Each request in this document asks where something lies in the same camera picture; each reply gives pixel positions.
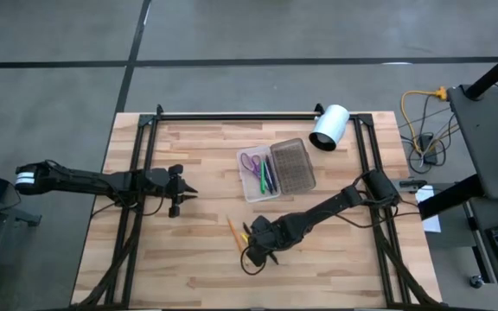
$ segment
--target wooden tabletop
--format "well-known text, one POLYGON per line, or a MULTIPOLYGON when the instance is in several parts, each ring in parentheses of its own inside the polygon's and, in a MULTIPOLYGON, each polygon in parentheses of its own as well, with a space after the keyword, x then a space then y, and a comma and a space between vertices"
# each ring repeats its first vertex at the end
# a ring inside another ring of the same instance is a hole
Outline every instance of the wooden tabletop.
MULTIPOLYGON (((371 113, 387 175, 392 179, 408 177, 394 114, 371 113)), ((117 115, 105 173, 129 169, 138 115, 117 115)), ((312 208, 361 173, 354 126, 347 127, 333 152, 321 151, 309 143, 307 137, 313 126, 313 121, 159 123, 152 167, 183 164, 183 178, 199 191, 199 198, 182 203, 181 215, 176 219, 168 218, 169 200, 164 201, 162 211, 144 217, 131 308, 383 307, 385 300, 372 230, 352 227, 342 219, 333 217, 315 226, 302 243, 276 253, 280 265, 269 262, 257 276, 246 275, 239 266, 239 251, 227 216, 240 232, 242 222, 251 224, 259 215, 272 221, 286 213, 312 208), (316 187, 305 194, 247 203, 236 152, 295 137, 303 139, 309 152, 316 187)), ((369 148, 368 154, 372 167, 369 148)), ((413 200, 411 195, 404 197, 413 200)), ((145 211, 154 211, 159 201, 148 199, 145 211)), ((94 208, 109 203, 109 199, 101 197, 94 208)), ((400 213, 416 212, 415 206, 399 207, 400 213)), ((111 264, 119 214, 120 210, 113 207, 92 219, 73 302, 84 299, 111 264)), ((370 223, 364 206, 347 210, 343 215, 361 224, 370 223)), ((440 300, 420 217, 403 216, 395 222, 406 266, 429 295, 440 300)), ((390 270, 393 289, 399 297, 391 264, 390 270)), ((124 278, 124 269, 121 272, 119 280, 124 278)), ((117 297, 121 289, 119 281, 117 297)))

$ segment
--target gray floor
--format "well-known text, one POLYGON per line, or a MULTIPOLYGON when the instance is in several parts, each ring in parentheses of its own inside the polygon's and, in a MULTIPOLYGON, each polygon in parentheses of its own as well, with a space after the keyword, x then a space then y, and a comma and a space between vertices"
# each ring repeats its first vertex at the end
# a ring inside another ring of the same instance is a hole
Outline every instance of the gray floor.
MULTIPOLYGON (((0 0, 0 61, 126 60, 141 0, 0 0)), ((139 59, 498 56, 498 0, 154 0, 139 59)), ((138 68, 126 111, 300 111, 315 103, 396 111, 406 90, 471 83, 493 64, 138 68)), ((55 159, 100 170, 123 68, 0 69, 0 176, 55 159)), ((410 97, 412 118, 424 98, 410 97)), ((447 106, 436 100, 429 111, 447 106)), ((432 117, 426 130, 449 120, 432 117)), ((423 176, 474 172, 460 134, 445 166, 423 176)), ((43 215, 19 228, 0 271, 0 310, 68 304, 93 197, 44 194, 20 208, 43 215)), ((434 250, 443 298, 498 309, 496 285, 470 289, 471 251, 434 250)))

